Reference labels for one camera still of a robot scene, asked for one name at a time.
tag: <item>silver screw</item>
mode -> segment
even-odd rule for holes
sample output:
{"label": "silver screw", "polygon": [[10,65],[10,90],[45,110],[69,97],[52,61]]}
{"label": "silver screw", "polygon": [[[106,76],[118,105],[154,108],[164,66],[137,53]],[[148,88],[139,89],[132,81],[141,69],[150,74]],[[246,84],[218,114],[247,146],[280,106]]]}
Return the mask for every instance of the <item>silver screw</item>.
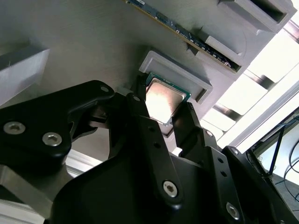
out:
{"label": "silver screw", "polygon": [[210,131],[206,130],[206,133],[207,133],[207,135],[208,135],[208,136],[210,136],[210,137],[213,137],[213,134],[212,134],[212,132],[210,132]]}
{"label": "silver screw", "polygon": [[109,92],[109,89],[106,88],[105,86],[102,86],[102,87],[101,87],[101,90],[103,90],[104,92]]}
{"label": "silver screw", "polygon": [[163,183],[163,189],[170,197],[176,197],[178,195],[177,187],[170,181],[165,181]]}
{"label": "silver screw", "polygon": [[239,154],[238,150],[236,150],[235,148],[230,148],[230,150],[232,150],[232,151],[233,151],[233,153],[234,153],[234,154],[236,154],[236,155],[238,155],[238,154]]}
{"label": "silver screw", "polygon": [[134,96],[133,98],[134,98],[134,100],[136,100],[136,101],[140,101],[140,99],[139,99],[138,97],[136,97],[136,96]]}
{"label": "silver screw", "polygon": [[43,135],[43,142],[47,146],[59,146],[62,142],[62,138],[55,132],[48,132]]}
{"label": "silver screw", "polygon": [[233,217],[235,220],[240,219],[239,211],[231,203],[229,203],[229,202],[226,203],[226,210],[231,215],[231,217]]}
{"label": "silver screw", "polygon": [[7,134],[22,134],[26,127],[17,121],[11,121],[3,126],[3,130]]}

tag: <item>memory module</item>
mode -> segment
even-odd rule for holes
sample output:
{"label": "memory module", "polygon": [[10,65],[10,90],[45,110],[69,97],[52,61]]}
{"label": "memory module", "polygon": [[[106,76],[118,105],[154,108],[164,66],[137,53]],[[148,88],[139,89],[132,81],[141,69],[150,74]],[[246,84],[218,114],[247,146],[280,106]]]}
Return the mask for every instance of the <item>memory module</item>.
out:
{"label": "memory module", "polygon": [[154,19],[155,21],[159,22],[166,28],[170,29],[172,32],[176,33],[182,40],[186,43],[190,44],[198,51],[204,53],[205,55],[209,56],[219,64],[221,64],[224,68],[228,69],[229,71],[236,73],[240,66],[235,62],[231,61],[229,58],[225,57],[222,53],[215,50],[211,46],[207,45],[204,41],[200,40],[196,35],[192,34],[179,24],[177,24],[174,20],[168,18],[166,15],[162,14],[161,12],[157,11],[153,7],[149,6],[142,0],[126,0],[128,4],[135,6],[137,9]]}

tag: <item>black cable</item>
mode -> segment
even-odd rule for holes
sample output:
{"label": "black cable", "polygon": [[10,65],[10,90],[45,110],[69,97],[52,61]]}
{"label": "black cable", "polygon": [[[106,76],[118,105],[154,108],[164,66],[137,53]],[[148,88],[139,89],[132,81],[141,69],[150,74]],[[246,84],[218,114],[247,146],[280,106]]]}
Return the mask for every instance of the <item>black cable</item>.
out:
{"label": "black cable", "polygon": [[288,189],[287,185],[286,185],[286,182],[285,182],[285,178],[286,178],[286,175],[288,174],[288,172],[293,169],[292,167],[295,166],[297,163],[299,162],[299,160],[297,160],[293,165],[290,166],[290,168],[285,171],[285,175],[284,175],[284,183],[285,183],[285,188],[286,190],[289,192],[289,194],[295,199],[296,202],[299,203],[299,200],[290,192],[290,190]]}
{"label": "black cable", "polygon": [[294,165],[292,166],[292,156],[293,156],[294,150],[298,144],[299,144],[299,140],[295,143],[295,145],[293,146],[293,148],[290,152],[290,155],[289,155],[289,165],[290,165],[291,169],[294,170],[296,173],[299,173],[299,171],[297,171],[293,168]]}

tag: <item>gray surface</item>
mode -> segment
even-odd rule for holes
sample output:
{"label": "gray surface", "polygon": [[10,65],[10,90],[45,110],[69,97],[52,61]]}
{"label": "gray surface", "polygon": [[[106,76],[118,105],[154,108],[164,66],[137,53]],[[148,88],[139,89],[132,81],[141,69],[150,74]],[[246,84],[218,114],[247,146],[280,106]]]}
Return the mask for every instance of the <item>gray surface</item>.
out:
{"label": "gray surface", "polygon": [[[218,0],[147,3],[186,29],[202,29],[234,52],[242,53],[248,64],[274,35],[261,32],[255,36],[243,30],[217,7]],[[186,43],[175,34],[122,0],[1,0],[0,4],[0,54],[28,40],[51,49],[38,93],[28,90],[14,102],[93,79],[114,89],[129,86],[148,46],[210,81],[214,90],[208,103],[196,108],[199,118],[233,83],[186,51]],[[105,160],[108,139],[103,133],[105,130],[79,139],[73,148]]]}
{"label": "gray surface", "polygon": [[49,51],[28,46],[0,56],[0,105],[42,79]]}
{"label": "gray surface", "polygon": [[[282,177],[277,176],[277,175],[273,175],[272,181],[274,184],[281,182],[283,180]],[[299,193],[299,186],[290,182],[290,181],[286,181],[285,182],[289,191],[296,196]],[[293,211],[294,215],[296,216],[296,218],[299,220],[299,203],[295,201],[295,199],[290,195],[290,193],[287,191],[285,184],[279,183],[275,185],[278,192],[280,193],[280,195],[282,196],[282,198],[284,199],[284,201],[286,202],[286,204],[289,206],[289,208]]]}

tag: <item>metal bracket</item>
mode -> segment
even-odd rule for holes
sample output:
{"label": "metal bracket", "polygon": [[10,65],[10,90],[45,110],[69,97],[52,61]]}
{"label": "metal bracket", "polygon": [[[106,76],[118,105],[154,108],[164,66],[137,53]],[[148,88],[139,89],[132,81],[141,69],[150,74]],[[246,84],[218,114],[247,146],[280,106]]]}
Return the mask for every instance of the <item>metal bracket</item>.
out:
{"label": "metal bracket", "polygon": [[244,223],[234,181],[226,156],[216,150],[216,139],[201,128],[191,103],[183,104],[172,119],[180,157],[199,164],[207,173],[216,191],[217,207],[226,220]]}
{"label": "metal bracket", "polygon": [[258,220],[259,223],[298,222],[275,187],[272,188],[263,179],[247,160],[246,155],[231,146],[225,147],[222,152],[232,170],[242,208],[251,220]]}
{"label": "metal bracket", "polygon": [[130,121],[128,131],[150,176],[151,188],[158,201],[172,210],[183,202],[183,189],[156,121],[151,120],[144,100],[127,95]]}
{"label": "metal bracket", "polygon": [[7,166],[0,165],[0,185],[45,219],[50,218],[56,195],[71,179],[66,165],[54,175],[40,176],[22,171],[15,172]]}

